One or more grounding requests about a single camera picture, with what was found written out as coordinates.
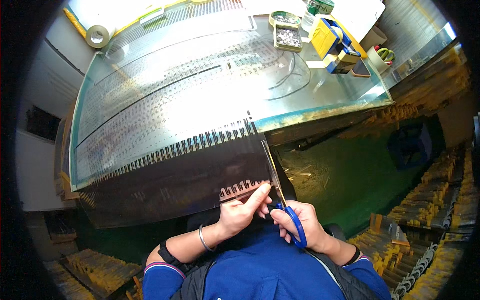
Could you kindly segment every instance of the black vest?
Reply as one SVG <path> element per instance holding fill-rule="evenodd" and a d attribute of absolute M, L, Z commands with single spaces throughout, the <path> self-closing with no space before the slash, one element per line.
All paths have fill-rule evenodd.
<path fill-rule="evenodd" d="M 378 300 L 374 292 L 362 281 L 352 275 L 349 271 L 332 262 L 328 256 L 312 250 L 305 249 L 305 252 L 313 256 L 321 264 L 327 273 L 337 283 L 346 300 Z M 181 288 L 173 294 L 173 300 L 203 300 L 205 279 L 215 261 L 210 261 L 203 266 L 192 268 L 183 281 Z"/>

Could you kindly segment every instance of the blue shirt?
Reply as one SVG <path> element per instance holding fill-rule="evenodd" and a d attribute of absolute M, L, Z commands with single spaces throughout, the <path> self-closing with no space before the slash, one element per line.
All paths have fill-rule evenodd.
<path fill-rule="evenodd" d="M 320 263 L 279 236 L 278 226 L 265 226 L 240 250 L 215 258 L 205 280 L 204 299 L 345 299 Z M 367 257 L 345 266 L 379 299 L 391 300 L 388 287 Z M 145 300 L 169 299 L 185 275 L 167 263 L 145 268 Z"/>

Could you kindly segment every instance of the black wrist strap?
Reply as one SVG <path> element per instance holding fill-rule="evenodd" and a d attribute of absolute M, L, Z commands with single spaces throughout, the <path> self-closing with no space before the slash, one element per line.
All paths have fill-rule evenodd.
<path fill-rule="evenodd" d="M 354 261 L 356 261 L 358 259 L 358 257 L 360 256 L 360 249 L 355 246 L 355 254 L 353 255 L 353 257 L 348 261 L 348 263 L 344 264 L 342 267 L 346 266 L 346 265 L 349 265 L 349 264 L 352 264 Z"/>
<path fill-rule="evenodd" d="M 177 267 L 178 269 L 180 269 L 180 271 L 186 274 L 188 271 L 190 271 L 193 265 L 179 262 L 172 254 L 170 254 L 170 252 L 168 252 L 166 243 L 167 240 L 164 240 L 160 243 L 160 249 L 158 250 L 158 254 L 165 260 L 167 264 L 171 264 Z"/>

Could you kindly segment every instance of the hand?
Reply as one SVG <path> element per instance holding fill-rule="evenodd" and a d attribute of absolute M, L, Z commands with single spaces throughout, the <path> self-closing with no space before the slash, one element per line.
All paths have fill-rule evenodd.
<path fill-rule="evenodd" d="M 322 225 L 318 222 L 315 207 L 311 204 L 298 201 L 287 201 L 287 205 L 293 209 L 300 219 L 303 231 L 305 231 L 305 237 L 307 238 L 307 247 L 321 253 L 328 252 L 333 242 L 332 237 L 325 232 Z M 297 228 L 286 212 L 281 209 L 273 209 L 270 212 L 270 216 L 272 216 L 274 224 L 279 224 L 280 236 L 283 237 L 287 243 L 291 242 L 291 236 L 287 233 L 287 230 L 291 232 L 296 239 L 300 240 Z"/>
<path fill-rule="evenodd" d="M 267 204 L 272 202 L 268 192 L 270 192 L 270 184 L 264 183 L 253 192 L 247 202 L 243 203 L 235 199 L 220 205 L 220 219 L 216 223 L 216 227 L 226 239 L 235 236 L 247 227 L 255 212 L 265 218 L 265 214 L 268 214 Z"/>

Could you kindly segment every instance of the metal tin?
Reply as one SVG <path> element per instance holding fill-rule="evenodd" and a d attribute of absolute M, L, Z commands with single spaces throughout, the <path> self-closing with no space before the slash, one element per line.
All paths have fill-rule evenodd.
<path fill-rule="evenodd" d="M 292 39 L 295 39 L 295 41 L 299 41 L 297 46 L 287 45 L 278 41 L 278 37 L 281 29 L 287 29 L 295 32 L 292 36 Z M 294 25 L 274 23 L 273 42 L 274 42 L 275 48 L 285 50 L 285 51 L 300 52 L 303 48 L 301 36 L 300 36 L 300 30 L 298 26 L 294 26 Z"/>
<path fill-rule="evenodd" d="M 274 23 L 278 23 L 298 27 L 300 25 L 300 18 L 290 12 L 276 11 L 268 16 L 268 22 L 271 26 L 273 26 Z"/>

